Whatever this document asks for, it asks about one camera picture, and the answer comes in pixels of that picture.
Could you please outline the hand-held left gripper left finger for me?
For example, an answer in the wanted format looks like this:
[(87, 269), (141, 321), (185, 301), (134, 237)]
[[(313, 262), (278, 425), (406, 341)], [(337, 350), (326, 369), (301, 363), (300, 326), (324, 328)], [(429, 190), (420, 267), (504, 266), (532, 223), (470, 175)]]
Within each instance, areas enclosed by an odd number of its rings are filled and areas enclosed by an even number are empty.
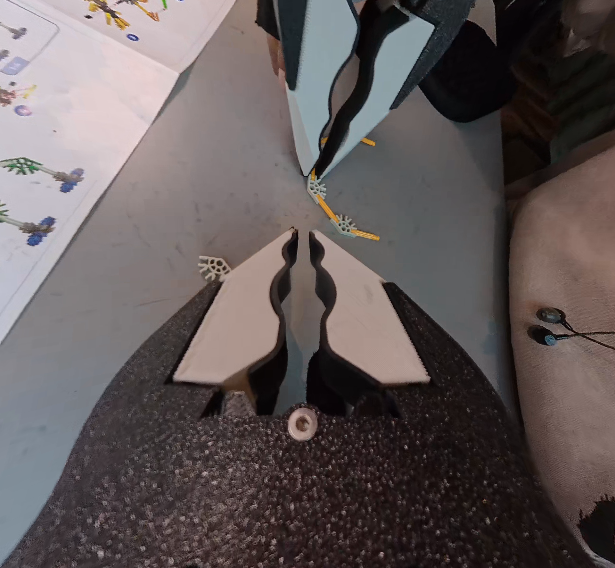
[(291, 290), (298, 230), (290, 228), (232, 270), (172, 372), (173, 383), (245, 393), (271, 415), (288, 366), (282, 303)]

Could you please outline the black wired earphones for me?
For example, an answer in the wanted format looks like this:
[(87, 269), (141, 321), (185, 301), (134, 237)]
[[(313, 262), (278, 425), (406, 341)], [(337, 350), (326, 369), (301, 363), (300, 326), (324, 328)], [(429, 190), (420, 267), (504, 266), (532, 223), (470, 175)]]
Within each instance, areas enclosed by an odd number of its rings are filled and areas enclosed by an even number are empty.
[[(528, 327), (528, 337), (546, 347), (554, 347), (559, 342), (580, 338), (589, 341), (600, 347), (614, 350), (614, 345), (602, 341), (604, 337), (613, 337), (614, 331), (578, 331), (568, 322), (566, 313), (558, 308), (543, 307), (536, 311), (536, 319), (542, 324), (536, 324)], [(565, 332), (554, 333), (547, 325), (560, 326)]]

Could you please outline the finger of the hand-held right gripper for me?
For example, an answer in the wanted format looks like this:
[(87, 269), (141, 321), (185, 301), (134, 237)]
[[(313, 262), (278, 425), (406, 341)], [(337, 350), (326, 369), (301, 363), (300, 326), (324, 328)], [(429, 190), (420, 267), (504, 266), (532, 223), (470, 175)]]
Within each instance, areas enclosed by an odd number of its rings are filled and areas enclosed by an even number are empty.
[(333, 119), (314, 170), (322, 178), (393, 109), (435, 26), (396, 1), (366, 0), (360, 15), (354, 88)]
[(299, 166), (308, 176), (320, 155), (320, 139), (332, 118), (333, 88), (357, 42), (351, 0), (307, 0), (296, 85), (287, 87)]

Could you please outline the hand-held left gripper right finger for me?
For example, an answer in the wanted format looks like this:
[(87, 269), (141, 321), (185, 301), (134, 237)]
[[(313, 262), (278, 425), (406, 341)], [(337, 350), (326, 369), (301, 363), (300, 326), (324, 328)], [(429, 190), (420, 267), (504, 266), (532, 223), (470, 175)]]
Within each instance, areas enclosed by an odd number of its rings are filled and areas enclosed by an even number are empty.
[(315, 292), (324, 306), (308, 364), (307, 402), (329, 415), (390, 402), (392, 389), (423, 386), (430, 373), (393, 301), (393, 283), (319, 231), (309, 234)]

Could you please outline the white building instruction sheet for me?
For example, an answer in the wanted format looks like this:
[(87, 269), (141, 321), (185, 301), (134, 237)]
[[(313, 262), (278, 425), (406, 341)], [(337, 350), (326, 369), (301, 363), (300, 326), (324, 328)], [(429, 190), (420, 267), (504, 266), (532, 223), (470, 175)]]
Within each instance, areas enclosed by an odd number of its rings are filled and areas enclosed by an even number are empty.
[(236, 0), (1, 0), (1, 340)]

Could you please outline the person's right hand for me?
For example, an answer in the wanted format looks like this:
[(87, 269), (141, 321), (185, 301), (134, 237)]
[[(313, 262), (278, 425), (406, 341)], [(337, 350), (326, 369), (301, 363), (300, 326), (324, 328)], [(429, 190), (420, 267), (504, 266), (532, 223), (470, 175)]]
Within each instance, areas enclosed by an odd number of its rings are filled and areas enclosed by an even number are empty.
[(271, 60), (271, 66), (273, 72), (278, 79), (282, 88), (286, 87), (286, 68), (285, 60), (283, 58), (283, 50), (279, 40), (273, 36), (266, 35), (267, 46), (269, 49), (269, 56)]

